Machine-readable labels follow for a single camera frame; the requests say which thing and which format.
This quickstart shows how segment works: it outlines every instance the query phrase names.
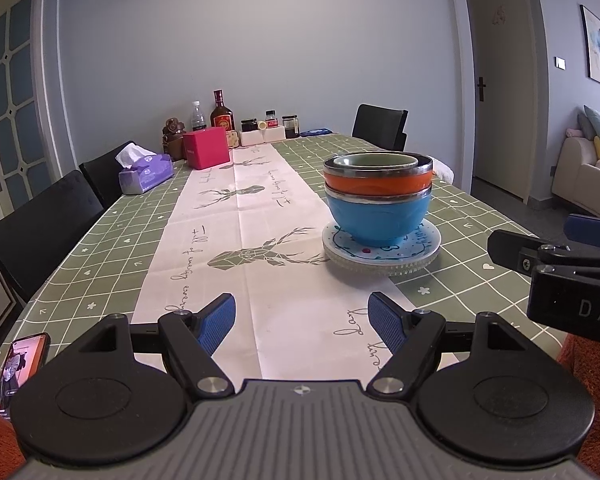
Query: smartphone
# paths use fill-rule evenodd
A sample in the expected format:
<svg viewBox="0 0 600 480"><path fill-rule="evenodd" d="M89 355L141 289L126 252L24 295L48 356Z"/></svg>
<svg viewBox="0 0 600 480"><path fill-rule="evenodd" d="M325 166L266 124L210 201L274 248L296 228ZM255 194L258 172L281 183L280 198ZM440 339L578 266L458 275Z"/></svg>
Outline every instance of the smartphone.
<svg viewBox="0 0 600 480"><path fill-rule="evenodd" d="M0 370L0 415L11 420L11 399L27 379L46 362L51 338L42 333L16 339L9 346Z"/></svg>

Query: sofa armrest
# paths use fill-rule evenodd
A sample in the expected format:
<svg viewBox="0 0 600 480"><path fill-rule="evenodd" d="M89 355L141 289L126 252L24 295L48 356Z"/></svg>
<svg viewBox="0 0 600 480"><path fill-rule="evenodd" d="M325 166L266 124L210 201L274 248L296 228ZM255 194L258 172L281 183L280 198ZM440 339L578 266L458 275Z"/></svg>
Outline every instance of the sofa armrest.
<svg viewBox="0 0 600 480"><path fill-rule="evenodd" d="M600 168L589 164L580 167L573 202L600 216Z"/></svg>
<svg viewBox="0 0 600 480"><path fill-rule="evenodd" d="M553 193L573 202L580 167L589 164L595 166L597 160L598 156L592 141L582 137L564 139L558 165L555 168Z"/></svg>

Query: stack of bowls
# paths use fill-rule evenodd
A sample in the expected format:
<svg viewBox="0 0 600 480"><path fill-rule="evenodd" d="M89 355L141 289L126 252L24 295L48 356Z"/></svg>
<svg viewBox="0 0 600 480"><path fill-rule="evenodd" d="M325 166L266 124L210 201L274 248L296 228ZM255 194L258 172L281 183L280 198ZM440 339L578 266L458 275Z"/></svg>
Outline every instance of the stack of bowls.
<svg viewBox="0 0 600 480"><path fill-rule="evenodd" d="M431 200L433 160L404 152L361 152L324 162L327 203L361 245L389 247L422 223Z"/></svg>

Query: pink box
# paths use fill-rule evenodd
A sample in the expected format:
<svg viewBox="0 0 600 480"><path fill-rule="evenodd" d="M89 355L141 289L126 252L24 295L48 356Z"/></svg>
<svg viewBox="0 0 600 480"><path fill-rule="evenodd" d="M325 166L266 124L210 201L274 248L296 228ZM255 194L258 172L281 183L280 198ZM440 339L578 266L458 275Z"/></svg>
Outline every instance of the pink box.
<svg viewBox="0 0 600 480"><path fill-rule="evenodd" d="M182 138L187 164L195 170L206 170L230 160L226 131L220 126L189 132Z"/></svg>

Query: decorated plate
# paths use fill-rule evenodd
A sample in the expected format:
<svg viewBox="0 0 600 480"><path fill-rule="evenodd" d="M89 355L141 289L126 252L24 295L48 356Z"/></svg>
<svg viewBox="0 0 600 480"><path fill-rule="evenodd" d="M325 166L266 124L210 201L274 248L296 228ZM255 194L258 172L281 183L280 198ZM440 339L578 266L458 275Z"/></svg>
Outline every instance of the decorated plate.
<svg viewBox="0 0 600 480"><path fill-rule="evenodd" d="M400 276L428 266L438 256L441 242L440 231L427 219L400 244L382 248L357 243L335 222L322 231L324 252L334 263L383 276Z"/></svg>

